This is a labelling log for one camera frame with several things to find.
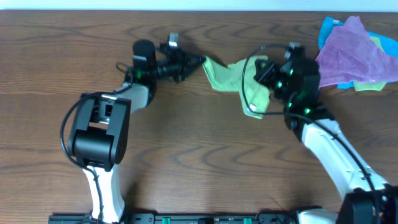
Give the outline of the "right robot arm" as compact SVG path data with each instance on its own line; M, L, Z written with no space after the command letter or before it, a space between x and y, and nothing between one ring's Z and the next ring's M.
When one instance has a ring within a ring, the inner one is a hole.
M298 209L286 222L397 223L397 187L361 158L320 101L316 61L294 58L280 66L257 59L255 67L255 81L283 102L286 126L320 161L342 199L339 212L318 207Z

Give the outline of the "green microfiber cloth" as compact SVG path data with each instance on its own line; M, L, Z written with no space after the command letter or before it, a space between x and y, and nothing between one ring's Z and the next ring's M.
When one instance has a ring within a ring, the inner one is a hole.
M269 89L257 81L255 61L267 60L268 56L258 55L227 66L222 66L209 56L202 64L212 89L221 92L238 92L243 113L247 116L262 119L270 102Z

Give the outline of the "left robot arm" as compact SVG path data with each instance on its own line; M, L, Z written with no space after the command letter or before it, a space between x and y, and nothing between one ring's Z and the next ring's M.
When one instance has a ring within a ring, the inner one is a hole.
M85 173L93 201L88 223L120 223L125 202L119 186L119 164L127 148L130 116L149 106L157 81L184 81L205 62L202 55L182 50L176 38L156 46L150 40L132 45L132 65L117 63L124 74L120 88L84 93L69 109L60 128L66 157ZM64 126L73 114L68 139Z

